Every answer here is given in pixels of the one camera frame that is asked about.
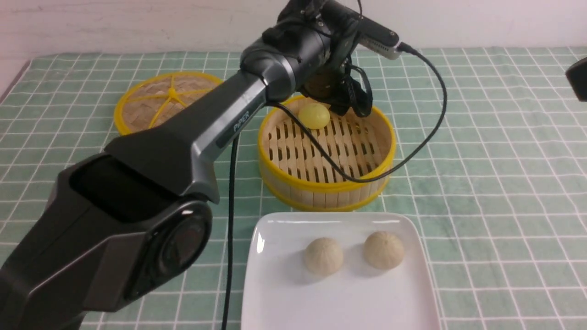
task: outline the yellow rim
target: yellow rim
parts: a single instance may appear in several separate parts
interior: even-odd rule
[[[209,75],[207,73],[203,73],[203,72],[172,72],[172,73],[166,73],[164,75],[159,75],[159,76],[155,76],[153,78],[149,78],[137,85],[135,85],[134,87],[132,87],[131,89],[128,90],[128,92],[126,92],[118,101],[118,103],[116,104],[116,107],[114,108],[114,125],[116,126],[116,128],[118,129],[118,131],[120,132],[121,135],[127,135],[132,133],[132,131],[129,129],[128,126],[126,126],[124,119],[122,118],[122,110],[124,108],[124,105],[126,104],[126,102],[129,101],[129,97],[134,94],[139,88],[143,87],[144,85],[147,85],[149,83],[153,83],[156,82],[158,80],[161,79],[165,79],[167,77],[171,77],[171,87],[173,87],[173,83],[174,83],[174,79],[177,76],[195,76],[195,77],[200,77],[200,78],[204,78],[204,79],[208,79],[211,80],[212,82],[220,85],[222,83],[222,79],[213,76],[213,75]],[[178,95],[185,95],[185,94],[192,94],[192,93],[203,93],[203,92],[209,92],[210,89],[197,89],[197,90],[193,90],[190,91],[189,93],[179,93]],[[170,99],[176,99],[175,97],[172,97],[170,95],[162,95],[161,98],[166,98],[166,102],[161,106],[161,108],[159,109],[159,111],[157,111],[157,113],[160,113],[160,111],[163,109],[163,106],[165,106],[167,103],[169,103]],[[136,101],[142,98],[146,98],[146,97],[141,97],[138,99],[132,99],[132,101]]]
[[[269,191],[278,200],[282,201],[283,203],[285,203],[285,204],[287,204],[297,210],[313,211],[313,212],[324,212],[324,211],[327,211],[327,212],[348,212],[348,211],[353,211],[353,210],[356,210],[357,208],[361,208],[363,206],[366,206],[367,204],[369,204],[373,200],[375,200],[379,196],[379,194],[383,191],[383,189],[385,189],[385,186],[387,185],[388,181],[389,181],[389,177],[385,178],[385,182],[383,183],[381,188],[379,188],[377,191],[375,191],[371,196],[367,197],[366,199],[364,199],[358,203],[354,203],[354,204],[343,206],[343,207],[333,207],[333,208],[319,208],[319,207],[313,207],[313,206],[309,206],[306,204],[302,204],[302,203],[296,202],[294,200],[291,200],[291,199],[283,196],[278,191],[273,189],[273,187],[271,187],[271,185],[268,184],[266,181],[265,181],[265,186],[267,187],[267,189],[269,189]]]
[[[296,100],[303,99],[303,98],[305,98],[305,97],[304,96],[292,97],[289,100],[287,100],[286,102],[284,102],[284,105],[288,105],[291,102],[294,102]],[[269,114],[267,116],[265,116],[265,119],[261,123],[261,128],[259,129],[259,135],[257,137],[257,150],[259,152],[260,161],[267,165],[267,168],[269,169],[269,171],[273,175],[277,176],[278,178],[281,179],[281,181],[284,181],[286,184],[293,186],[295,188],[299,188],[299,189],[303,189],[303,190],[310,190],[310,191],[317,191],[317,192],[336,193],[336,192],[341,192],[341,191],[354,190],[354,189],[357,189],[358,187],[364,186],[366,184],[366,183],[356,183],[356,182],[350,182],[350,181],[337,182],[337,183],[310,182],[310,181],[298,179],[297,177],[294,177],[294,176],[280,170],[279,167],[277,167],[277,165],[273,164],[273,162],[269,160],[269,156],[267,155],[267,153],[263,149],[263,145],[262,145],[262,132],[264,131],[265,125],[267,124],[269,118],[276,111],[282,111],[282,110],[277,109],[277,108],[273,108],[273,110],[271,110],[269,112]],[[361,179],[369,179],[372,177],[376,177],[376,176],[382,174],[383,172],[385,172],[388,168],[391,168],[391,165],[393,163],[393,158],[394,158],[394,155],[396,152],[396,135],[393,130],[392,124],[389,122],[389,120],[383,114],[383,112],[381,112],[381,110],[379,110],[377,107],[373,106],[373,112],[375,112],[379,117],[381,117],[381,119],[385,122],[385,124],[389,128],[389,132],[392,135],[392,143],[390,146],[390,150],[387,153],[387,156],[381,162],[381,164],[379,164],[379,166],[377,166],[377,168],[375,168],[370,173],[360,177]]]

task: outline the square plate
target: square plate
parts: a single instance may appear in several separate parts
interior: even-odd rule
[[[403,242],[405,256],[383,272],[362,255],[375,231]],[[317,278],[303,251],[320,237],[336,239],[345,262]],[[273,213],[255,227],[242,302],[242,330],[440,329],[424,251],[411,221],[393,213]]]

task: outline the table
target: table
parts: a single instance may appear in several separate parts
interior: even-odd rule
[[[423,49],[448,87],[446,121],[360,211],[414,221],[444,329],[587,329],[587,104],[565,69],[587,48]],[[238,53],[59,54],[36,58],[0,105],[0,261],[40,216],[56,174],[117,136],[122,94],[157,74],[236,72]],[[360,50],[375,105],[395,126],[396,161],[431,129],[438,83],[417,58]],[[230,328],[238,329],[248,246],[260,216],[291,211],[262,185],[261,110],[242,132],[237,164]],[[226,270],[228,161],[214,231],[186,273],[115,314],[91,313],[83,330],[220,327]]]

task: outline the bamboo steamer lid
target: bamboo steamer lid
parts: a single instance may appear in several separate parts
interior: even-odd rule
[[[201,72],[167,73],[130,89],[114,110],[114,124],[122,135],[161,125],[222,83]]]

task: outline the black device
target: black device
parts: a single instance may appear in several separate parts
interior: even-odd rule
[[[396,33],[333,0],[290,0],[240,70],[164,124],[62,171],[47,208],[0,268],[1,330],[77,330],[185,271],[212,226],[214,160],[262,107],[291,94],[368,116],[350,77],[358,44],[394,59]]]
[[[571,65],[565,75],[579,101],[587,102],[587,58]]]

